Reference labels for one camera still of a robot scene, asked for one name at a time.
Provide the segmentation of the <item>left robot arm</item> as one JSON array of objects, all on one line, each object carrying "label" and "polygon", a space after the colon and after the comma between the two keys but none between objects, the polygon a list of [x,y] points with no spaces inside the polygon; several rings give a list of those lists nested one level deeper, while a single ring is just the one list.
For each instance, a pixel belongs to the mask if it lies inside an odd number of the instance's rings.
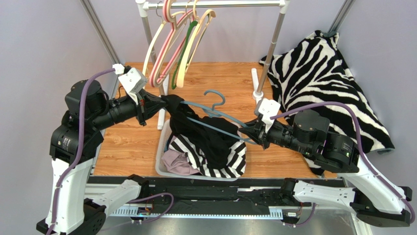
[{"label": "left robot arm", "polygon": [[129,96],[109,99],[96,80],[74,84],[65,102],[68,110],[50,144],[51,205],[36,229],[45,235],[95,235],[114,211],[149,195],[149,182],[133,174],[103,195],[85,196],[97,149],[104,140],[102,130],[131,118],[144,126],[166,103],[144,90],[139,92],[138,102]]}]

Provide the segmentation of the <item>tan hanger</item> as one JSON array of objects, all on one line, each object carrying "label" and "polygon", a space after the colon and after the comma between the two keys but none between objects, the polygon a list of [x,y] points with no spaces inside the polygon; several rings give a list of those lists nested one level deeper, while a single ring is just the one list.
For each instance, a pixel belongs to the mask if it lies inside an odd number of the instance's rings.
[{"label": "tan hanger", "polygon": [[[193,7],[196,10],[196,2],[194,2]],[[190,36],[190,41],[189,44],[187,46],[185,55],[184,55],[184,60],[189,59],[189,62],[187,64],[187,69],[186,72],[188,71],[188,68],[191,64],[191,61],[196,53],[196,50],[202,40],[203,35],[205,34],[209,24],[211,23],[212,19],[214,19],[216,17],[216,13],[213,9],[208,9],[204,12],[204,14],[202,14],[201,16],[198,16],[197,18],[197,25],[193,28],[193,31],[191,33]],[[177,88],[183,88],[184,84],[182,84],[181,81],[181,76],[184,74],[184,72],[182,71],[182,69],[184,68],[184,65],[180,66],[180,70],[179,70],[179,76],[178,76],[178,83],[177,83]]]}]

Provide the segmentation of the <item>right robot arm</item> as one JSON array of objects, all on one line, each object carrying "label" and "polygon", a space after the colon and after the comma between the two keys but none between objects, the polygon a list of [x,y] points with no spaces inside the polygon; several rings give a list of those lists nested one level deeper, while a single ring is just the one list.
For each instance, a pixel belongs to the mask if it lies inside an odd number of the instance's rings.
[{"label": "right robot arm", "polygon": [[416,219],[410,207],[412,190],[390,183],[360,155],[349,137],[329,131],[329,120],[312,110],[300,111],[293,125],[268,122],[262,115],[240,132],[267,149],[275,144],[301,153],[320,169],[336,173],[350,188],[314,185],[287,178],[279,195],[284,201],[324,204],[346,210],[376,227],[408,227]]}]

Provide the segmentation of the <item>zebra striped tank top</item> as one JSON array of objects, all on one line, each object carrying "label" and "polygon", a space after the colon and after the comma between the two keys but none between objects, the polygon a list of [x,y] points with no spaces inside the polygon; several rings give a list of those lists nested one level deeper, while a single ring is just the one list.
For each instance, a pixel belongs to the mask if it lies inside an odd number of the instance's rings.
[{"label": "zebra striped tank top", "polygon": [[178,135],[170,140],[162,161],[169,173],[181,176],[236,179],[245,173],[246,152],[243,141],[215,144],[205,151],[204,146]]}]

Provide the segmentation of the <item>dark top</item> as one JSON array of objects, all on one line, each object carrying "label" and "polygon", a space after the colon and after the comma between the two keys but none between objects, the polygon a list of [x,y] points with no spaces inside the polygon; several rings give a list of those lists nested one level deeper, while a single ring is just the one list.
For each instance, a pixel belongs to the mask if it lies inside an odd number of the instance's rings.
[{"label": "dark top", "polygon": [[169,173],[182,176],[201,175],[199,170],[189,164],[186,153],[167,150],[161,160]]}]

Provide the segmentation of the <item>black top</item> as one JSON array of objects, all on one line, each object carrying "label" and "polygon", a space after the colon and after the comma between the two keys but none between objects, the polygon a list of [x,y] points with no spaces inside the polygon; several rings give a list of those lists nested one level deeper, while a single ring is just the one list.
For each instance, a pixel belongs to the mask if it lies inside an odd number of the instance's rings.
[{"label": "black top", "polygon": [[222,169],[227,165],[230,148],[238,139],[219,131],[197,124],[189,118],[198,120],[204,124],[216,127],[227,133],[237,135],[238,127],[221,117],[200,118],[188,105],[183,104],[183,99],[175,94],[163,95],[167,102],[166,110],[170,113],[170,128],[175,136],[182,135],[189,142],[202,150],[208,166],[213,169]]}]

